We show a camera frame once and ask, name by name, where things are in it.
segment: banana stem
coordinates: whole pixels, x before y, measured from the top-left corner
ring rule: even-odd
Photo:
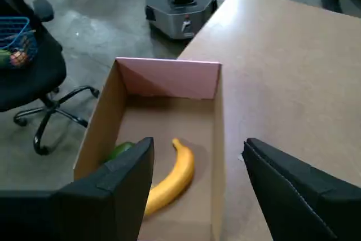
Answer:
[[[179,148],[183,148],[184,146],[181,144],[181,142],[179,141],[178,138],[173,138],[173,140],[171,141],[173,143],[173,146],[176,148],[176,149],[179,149]]]

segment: shoe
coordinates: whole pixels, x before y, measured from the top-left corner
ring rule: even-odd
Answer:
[[[339,14],[342,14],[342,9],[340,5],[340,0],[321,0],[322,8],[325,10],[338,12]]]

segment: pink cardboard panel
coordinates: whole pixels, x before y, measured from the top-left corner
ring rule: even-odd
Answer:
[[[131,95],[213,99],[221,67],[217,62],[117,58]]]

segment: blue basket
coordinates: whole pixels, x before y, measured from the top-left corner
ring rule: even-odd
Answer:
[[[38,51],[33,30],[26,17],[0,17],[0,68],[21,68]]]

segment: table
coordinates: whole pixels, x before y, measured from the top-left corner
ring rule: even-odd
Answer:
[[[361,20],[288,0],[225,0],[179,59],[223,64],[223,240],[272,240],[245,165],[257,137],[361,186]]]

